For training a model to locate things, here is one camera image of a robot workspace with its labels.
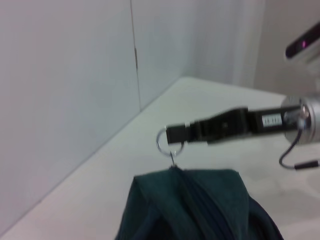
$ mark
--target white table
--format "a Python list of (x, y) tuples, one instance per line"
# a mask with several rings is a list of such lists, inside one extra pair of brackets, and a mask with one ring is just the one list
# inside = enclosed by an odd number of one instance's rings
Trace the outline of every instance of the white table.
[[(155, 142), (164, 125), (190, 122), (240, 106), (276, 107), (283, 99), (278, 94), (182, 78), (1, 240), (113, 239), (134, 175), (171, 165)], [(316, 240), (320, 235), (320, 170), (297, 173), (282, 169), (278, 159), (288, 146), (282, 135), (211, 146), (190, 144), (175, 161), (183, 169), (237, 170), (251, 196), (271, 215), (285, 239)], [(319, 144), (297, 149), (287, 163), (320, 156)]]

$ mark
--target green fabric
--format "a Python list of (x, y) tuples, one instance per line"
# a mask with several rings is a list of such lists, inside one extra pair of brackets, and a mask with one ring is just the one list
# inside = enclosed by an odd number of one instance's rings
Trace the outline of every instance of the green fabric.
[[(250, 198), (236, 171), (185, 170), (183, 174), (209, 196), (226, 220), (232, 239), (282, 239), (268, 214)], [(136, 176), (116, 239), (141, 239), (136, 234), (141, 231), (141, 226), (152, 225), (145, 239), (221, 240), (202, 214), (189, 188), (176, 167)], [(151, 222), (150, 211), (153, 211), (151, 216), (157, 216)]]

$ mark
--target silver cylindrical joint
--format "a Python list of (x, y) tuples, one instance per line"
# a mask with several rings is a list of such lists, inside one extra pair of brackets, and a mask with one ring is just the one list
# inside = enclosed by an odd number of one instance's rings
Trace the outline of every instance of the silver cylindrical joint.
[[(288, 96), (282, 103), (283, 107), (301, 106), (301, 115), (298, 126), (303, 129), (299, 144), (309, 144), (320, 142), (320, 94), (309, 96)], [(297, 137), (298, 131), (285, 133), (286, 139), (292, 143)]]

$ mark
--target white wall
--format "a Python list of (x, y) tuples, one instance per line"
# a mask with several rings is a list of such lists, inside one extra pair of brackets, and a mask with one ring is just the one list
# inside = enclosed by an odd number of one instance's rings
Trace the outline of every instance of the white wall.
[(315, 91), (305, 69), (284, 61), (286, 47), (320, 21), (318, 0), (266, 0), (254, 87), (301, 95)]
[(128, 0), (0, 1), (0, 234), (139, 112)]
[(181, 76), (253, 87), (263, 0), (132, 0), (141, 105)]

